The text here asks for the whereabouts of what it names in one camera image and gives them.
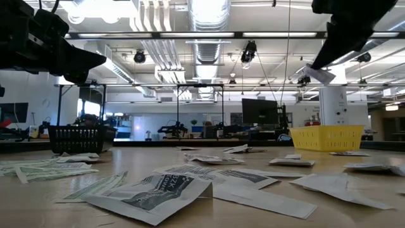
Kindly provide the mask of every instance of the white column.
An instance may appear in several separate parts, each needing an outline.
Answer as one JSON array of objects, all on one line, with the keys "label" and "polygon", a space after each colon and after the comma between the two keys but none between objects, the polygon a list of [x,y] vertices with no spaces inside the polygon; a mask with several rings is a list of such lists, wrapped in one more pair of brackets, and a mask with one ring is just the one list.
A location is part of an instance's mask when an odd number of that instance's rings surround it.
[{"label": "white column", "polygon": [[[344,66],[333,66],[329,72],[336,75],[331,84],[347,83]],[[322,87],[319,95],[321,124],[348,125],[346,87]]]}]

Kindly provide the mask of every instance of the yellow basket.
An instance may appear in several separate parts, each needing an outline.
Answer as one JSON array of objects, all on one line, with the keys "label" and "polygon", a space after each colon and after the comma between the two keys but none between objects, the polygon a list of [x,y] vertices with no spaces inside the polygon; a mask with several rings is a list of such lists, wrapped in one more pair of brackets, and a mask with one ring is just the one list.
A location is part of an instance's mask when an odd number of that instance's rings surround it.
[{"label": "yellow basket", "polygon": [[360,149],[362,125],[310,126],[291,128],[294,147],[316,151]]}]

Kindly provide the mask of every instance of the black plastic crate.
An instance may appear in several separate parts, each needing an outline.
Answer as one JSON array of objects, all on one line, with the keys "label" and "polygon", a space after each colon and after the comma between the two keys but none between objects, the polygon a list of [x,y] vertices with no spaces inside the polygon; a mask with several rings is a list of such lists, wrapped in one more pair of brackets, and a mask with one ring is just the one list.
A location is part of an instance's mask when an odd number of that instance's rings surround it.
[{"label": "black plastic crate", "polygon": [[108,126],[49,126],[53,153],[100,153],[113,147],[116,129]]}]

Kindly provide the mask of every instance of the wooden tabletop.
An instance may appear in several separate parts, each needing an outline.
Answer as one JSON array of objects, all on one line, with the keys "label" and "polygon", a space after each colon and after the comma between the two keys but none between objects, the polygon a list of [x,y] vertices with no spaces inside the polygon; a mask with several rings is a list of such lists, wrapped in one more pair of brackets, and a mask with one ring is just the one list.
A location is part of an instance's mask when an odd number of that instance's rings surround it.
[{"label": "wooden tabletop", "polygon": [[[202,148],[205,155],[223,156],[223,148]],[[405,162],[405,153],[366,151],[371,157],[332,156],[323,152],[295,150],[294,148],[267,149],[266,153],[225,155],[241,158],[245,165],[223,165],[215,168],[254,168],[267,171],[299,172],[302,174],[343,172],[348,162],[380,162],[399,165]],[[272,158],[287,154],[302,154],[303,160],[316,160],[313,168],[274,167],[268,162]],[[38,151],[0,155],[0,161],[33,160],[52,157],[51,151]],[[87,203],[55,203],[58,199],[82,189],[103,177],[128,170],[127,180],[134,182],[147,177],[158,167],[185,163],[183,151],[175,148],[113,148],[101,154],[107,163],[93,165],[100,172],[68,177],[58,180],[22,184],[17,177],[0,177],[0,227],[150,227],[145,223],[102,210]],[[293,218],[257,208],[238,205],[219,199],[197,199],[159,227],[405,227],[405,196],[396,190],[405,189],[405,177],[349,173],[348,188],[373,200],[393,206],[396,210],[378,210],[335,199],[323,193],[308,191],[288,183],[291,179],[280,179],[263,189],[307,201],[318,205],[306,220]]]}]

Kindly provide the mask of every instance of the ceiling duct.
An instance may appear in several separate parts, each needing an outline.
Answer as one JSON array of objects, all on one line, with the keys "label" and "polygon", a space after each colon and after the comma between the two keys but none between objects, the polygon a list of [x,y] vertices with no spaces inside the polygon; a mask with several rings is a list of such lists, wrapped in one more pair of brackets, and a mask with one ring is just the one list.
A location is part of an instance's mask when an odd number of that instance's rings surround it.
[{"label": "ceiling duct", "polygon": [[[394,31],[394,32],[403,32],[405,31],[405,21],[395,25],[394,27],[390,28],[389,31]],[[347,61],[350,61],[354,58],[357,58],[361,56],[362,54],[367,53],[368,51],[371,51],[372,49],[380,46],[381,44],[384,44],[385,42],[389,41],[390,39],[372,39],[369,40],[366,45],[363,46],[360,52],[356,51],[351,51],[347,53],[346,55],[340,57],[339,59],[335,60],[331,65],[339,65],[343,64]]]},{"label": "ceiling duct", "polygon": [[[224,31],[228,27],[230,0],[188,0],[191,31]],[[214,44],[194,44],[196,75],[202,83],[212,83],[216,77],[221,57],[221,40],[212,40]],[[202,98],[212,94],[201,92]]]}]

